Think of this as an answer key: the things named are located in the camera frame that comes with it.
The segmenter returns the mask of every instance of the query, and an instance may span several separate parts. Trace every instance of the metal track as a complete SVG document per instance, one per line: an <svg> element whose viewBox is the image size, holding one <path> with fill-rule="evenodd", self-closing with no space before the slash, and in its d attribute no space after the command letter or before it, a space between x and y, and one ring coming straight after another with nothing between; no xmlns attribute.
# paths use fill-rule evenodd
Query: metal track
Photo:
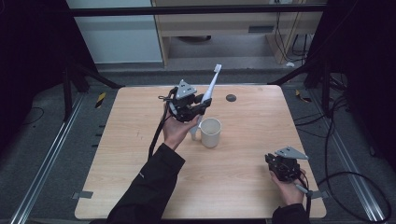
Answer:
<svg viewBox="0 0 396 224"><path fill-rule="evenodd" d="M67 121L62 124L60 131L58 132L55 140L52 143L52 146L49 149L49 152L44 159L43 163L41 164L40 169L38 170L35 179L32 182L32 185L28 189L27 193L25 194L20 206L18 207L17 211L11 218L11 224L23 224L26 222L27 218L29 217L30 212L32 211L33 206L35 205L35 201L42 190L46 179L50 173L50 170L53 164L58 157L59 152L62 149L64 144L64 140L68 135L71 126L78 114L78 111L81 107L81 103L84 99L84 93L79 93L77 95L77 99L73 105L73 111L71 116Z"/></svg>
<svg viewBox="0 0 396 224"><path fill-rule="evenodd" d="M310 94L313 96L312 99L317 106L318 110L323 114L322 108L319 103L320 97L314 91L309 90ZM326 127L330 128L330 122L328 119L324 119ZM347 148L343 143L343 140L337 130L334 130L332 135L332 140L335 143L335 150L343 163L344 168L346 171L361 173L359 171L358 166L352 160L351 156L347 152ZM371 192L367 182L362 178L355 175L349 175L349 180L355 189L361 204L367 214L367 217L370 218L372 221L380 221L385 218L381 208L379 207L377 201L375 200L374 194Z"/></svg>

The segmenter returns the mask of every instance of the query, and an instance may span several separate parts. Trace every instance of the person's left hand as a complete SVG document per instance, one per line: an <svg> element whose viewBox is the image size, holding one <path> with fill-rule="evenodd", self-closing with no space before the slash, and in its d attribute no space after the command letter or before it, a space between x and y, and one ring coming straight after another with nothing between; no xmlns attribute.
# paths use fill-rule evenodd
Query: person's left hand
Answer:
<svg viewBox="0 0 396 224"><path fill-rule="evenodd" d="M188 123L183 123L173 118L168 110L166 113L166 118L168 119L163 125L164 143L173 150L176 150L178 145L186 137L189 129L197 125L199 115L195 116L192 121Z"/></svg>

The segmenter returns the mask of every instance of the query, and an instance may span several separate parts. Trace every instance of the white wall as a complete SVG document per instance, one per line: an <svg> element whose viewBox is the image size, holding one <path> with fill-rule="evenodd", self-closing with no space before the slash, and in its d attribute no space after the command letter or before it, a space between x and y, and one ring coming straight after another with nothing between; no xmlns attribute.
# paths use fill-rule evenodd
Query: white wall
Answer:
<svg viewBox="0 0 396 224"><path fill-rule="evenodd" d="M151 7L149 0L67 0L70 8ZM161 63L153 16L76 17L95 63Z"/></svg>

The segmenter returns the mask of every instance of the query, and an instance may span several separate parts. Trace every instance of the sleeve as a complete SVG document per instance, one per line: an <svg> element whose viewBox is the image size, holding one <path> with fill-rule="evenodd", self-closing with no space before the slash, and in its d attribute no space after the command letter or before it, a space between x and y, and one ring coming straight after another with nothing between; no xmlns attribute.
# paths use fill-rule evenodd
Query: sleeve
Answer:
<svg viewBox="0 0 396 224"><path fill-rule="evenodd" d="M184 160L166 144L143 166L106 223L158 223L177 182Z"/></svg>
<svg viewBox="0 0 396 224"><path fill-rule="evenodd" d="M273 213L273 224L309 224L309 217L301 203L295 203L283 208L278 207Z"/></svg>

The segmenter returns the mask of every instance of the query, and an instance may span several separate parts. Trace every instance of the hand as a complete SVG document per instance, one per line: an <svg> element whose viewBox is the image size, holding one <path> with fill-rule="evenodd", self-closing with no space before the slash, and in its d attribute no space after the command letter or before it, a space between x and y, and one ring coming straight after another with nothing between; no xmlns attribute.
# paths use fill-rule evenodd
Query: hand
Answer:
<svg viewBox="0 0 396 224"><path fill-rule="evenodd" d="M168 118L163 125L163 138L164 143L176 150L178 145L184 140L189 129L197 125L199 116L196 116L189 123L183 123L174 119L169 110L166 113L166 118Z"/></svg>
<svg viewBox="0 0 396 224"><path fill-rule="evenodd" d="M272 180L280 190L280 196L282 197L282 201L285 205L303 203L304 193L295 186L296 184L301 186L303 185L300 180L296 179L294 182L286 183L279 181L274 172L270 171L270 174Z"/></svg>

